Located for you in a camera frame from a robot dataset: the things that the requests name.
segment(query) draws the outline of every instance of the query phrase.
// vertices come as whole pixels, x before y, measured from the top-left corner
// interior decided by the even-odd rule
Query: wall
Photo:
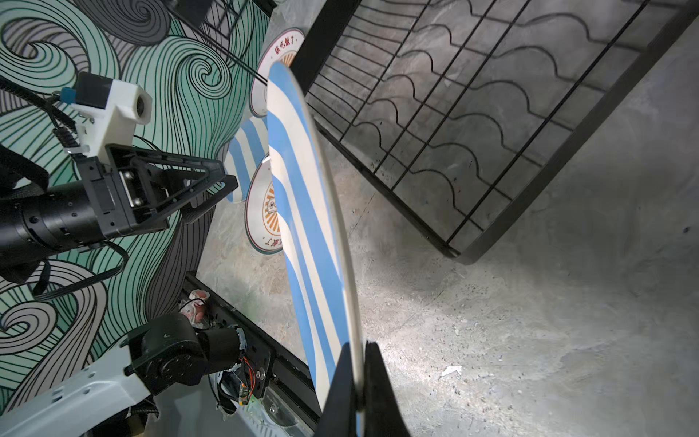
[[[218,43],[256,66],[269,19],[245,0],[240,19],[216,10],[230,36]],[[0,74],[38,93],[73,86],[80,71],[137,83],[153,98],[149,125],[134,145],[217,157],[240,124],[251,78],[192,29],[172,19],[160,0],[26,0],[0,3]],[[61,107],[71,117],[77,113]],[[76,180],[50,120],[0,92],[0,143],[50,172],[51,185]],[[7,411],[98,359],[126,332],[171,311],[177,278],[196,268],[211,214],[196,226],[114,240],[131,258],[125,271],[52,301],[35,302],[26,285],[0,282],[0,411]],[[72,283],[114,267],[110,250],[52,259],[54,282]]]

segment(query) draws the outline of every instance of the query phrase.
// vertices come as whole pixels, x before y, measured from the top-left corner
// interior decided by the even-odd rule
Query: wire rack frame
[[[254,66],[248,65],[239,56],[233,54],[227,45],[231,39],[241,37],[239,35],[238,23],[245,9],[251,7],[254,7],[254,0],[212,0],[211,6],[201,23],[197,23],[196,26],[191,25],[189,28],[198,36],[201,42],[216,50],[226,60],[239,65],[255,80],[267,85],[267,79],[257,73]],[[173,9],[171,9],[171,14],[183,22],[189,23],[188,17],[177,14]],[[250,38],[243,53],[249,50],[251,43],[252,39]]]
[[[524,212],[699,5],[609,0],[603,21],[616,25],[604,27],[574,1],[571,10],[551,0],[420,1],[362,1],[306,97],[320,132],[437,249],[466,264]]]

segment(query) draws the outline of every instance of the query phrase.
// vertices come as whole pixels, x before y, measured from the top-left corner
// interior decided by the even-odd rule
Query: striped plate
[[[363,341],[352,260],[340,204],[318,134],[296,79],[281,62],[267,88],[272,182],[301,340],[325,405],[342,346],[363,387]]]
[[[226,173],[238,179],[238,188],[228,195],[229,201],[238,203],[245,200],[252,176],[268,152],[267,117],[251,117],[240,125],[236,136],[228,144],[223,163]]]

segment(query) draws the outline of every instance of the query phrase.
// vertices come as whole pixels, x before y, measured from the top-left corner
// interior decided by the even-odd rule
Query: concrete floor
[[[414,437],[697,435],[698,43],[695,23],[472,266],[325,144]],[[197,276],[303,358],[283,255],[252,248],[243,209],[217,206]]]

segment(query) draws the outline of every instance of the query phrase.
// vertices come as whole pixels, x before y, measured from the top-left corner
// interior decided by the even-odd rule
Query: debris
[[[447,368],[442,372],[442,376],[440,378],[443,378],[451,373],[457,372],[459,375],[463,372],[463,367],[462,366],[447,366]]]

